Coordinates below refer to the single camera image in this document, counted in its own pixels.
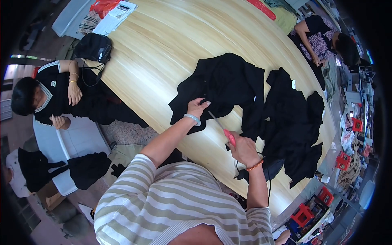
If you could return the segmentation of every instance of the cardboard box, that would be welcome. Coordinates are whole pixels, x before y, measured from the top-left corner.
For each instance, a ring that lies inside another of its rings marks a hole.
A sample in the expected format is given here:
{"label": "cardboard box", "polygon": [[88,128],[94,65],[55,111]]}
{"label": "cardboard box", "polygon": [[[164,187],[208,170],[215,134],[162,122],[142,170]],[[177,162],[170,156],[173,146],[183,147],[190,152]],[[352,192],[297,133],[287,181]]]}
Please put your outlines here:
{"label": "cardboard box", "polygon": [[53,181],[50,181],[42,189],[36,192],[38,198],[42,202],[42,206],[48,211],[52,211],[59,205],[66,197],[62,196]]}

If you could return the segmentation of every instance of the hand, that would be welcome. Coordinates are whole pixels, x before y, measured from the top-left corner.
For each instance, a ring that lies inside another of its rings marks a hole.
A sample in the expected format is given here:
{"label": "hand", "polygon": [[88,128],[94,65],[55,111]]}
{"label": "hand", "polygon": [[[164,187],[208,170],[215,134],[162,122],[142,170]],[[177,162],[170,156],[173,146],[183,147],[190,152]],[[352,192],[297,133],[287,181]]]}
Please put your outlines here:
{"label": "hand", "polygon": [[83,94],[80,91],[78,84],[76,82],[70,82],[68,85],[68,100],[69,100],[68,105],[70,105],[71,103],[72,106],[76,105],[77,103],[79,103],[82,96]]}
{"label": "hand", "polygon": [[320,58],[316,54],[312,54],[312,61],[315,63],[316,66],[319,66],[321,64]]}
{"label": "hand", "polygon": [[240,136],[237,132],[230,132],[236,140],[236,147],[228,143],[231,155],[247,168],[255,166],[261,160],[256,150],[256,143],[248,137]]}
{"label": "hand", "polygon": [[320,63],[323,64],[323,67],[325,67],[325,65],[327,64],[327,62],[328,62],[328,60],[326,60],[326,59],[322,59],[322,60],[320,61]]}
{"label": "hand", "polygon": [[49,118],[55,129],[61,129],[65,124],[65,118],[63,116],[52,116]]}
{"label": "hand", "polygon": [[203,113],[204,109],[207,108],[211,102],[206,101],[203,104],[199,105],[200,102],[204,100],[203,98],[197,98],[192,100],[188,103],[188,114],[191,114],[200,119],[201,114]]}

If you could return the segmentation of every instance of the yellow fabric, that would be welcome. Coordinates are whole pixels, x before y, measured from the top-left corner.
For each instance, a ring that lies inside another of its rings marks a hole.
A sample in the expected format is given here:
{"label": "yellow fabric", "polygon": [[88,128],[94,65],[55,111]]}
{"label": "yellow fabric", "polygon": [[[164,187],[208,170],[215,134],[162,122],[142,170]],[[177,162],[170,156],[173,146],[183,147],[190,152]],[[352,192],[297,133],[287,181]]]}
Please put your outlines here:
{"label": "yellow fabric", "polygon": [[284,8],[270,8],[263,0],[259,1],[276,15],[276,20],[274,20],[275,24],[277,24],[283,32],[288,35],[294,28],[294,25],[297,24],[297,17]]}

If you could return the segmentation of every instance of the gold bracelet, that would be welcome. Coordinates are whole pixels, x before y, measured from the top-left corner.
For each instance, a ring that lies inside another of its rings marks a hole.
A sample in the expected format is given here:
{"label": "gold bracelet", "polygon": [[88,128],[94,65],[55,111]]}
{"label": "gold bracelet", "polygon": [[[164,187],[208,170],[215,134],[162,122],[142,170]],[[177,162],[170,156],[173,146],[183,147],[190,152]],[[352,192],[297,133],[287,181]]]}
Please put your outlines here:
{"label": "gold bracelet", "polygon": [[249,171],[251,171],[251,170],[257,168],[257,167],[260,166],[263,162],[264,162],[264,160],[262,159],[262,160],[261,160],[260,162],[258,162],[255,166],[250,167],[250,168],[247,168],[246,171],[249,172]]}

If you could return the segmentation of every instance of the plaid fabric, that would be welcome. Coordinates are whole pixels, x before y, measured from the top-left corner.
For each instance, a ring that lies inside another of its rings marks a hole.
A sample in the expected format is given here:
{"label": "plaid fabric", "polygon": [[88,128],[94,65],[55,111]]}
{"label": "plaid fabric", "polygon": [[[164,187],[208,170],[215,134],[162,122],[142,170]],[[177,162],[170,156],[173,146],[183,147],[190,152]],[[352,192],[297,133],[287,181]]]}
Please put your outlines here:
{"label": "plaid fabric", "polygon": [[88,15],[84,16],[76,33],[89,34],[93,32],[94,28],[98,25],[99,22],[101,22],[101,20],[102,19],[99,17],[98,13],[94,10],[91,10]]}

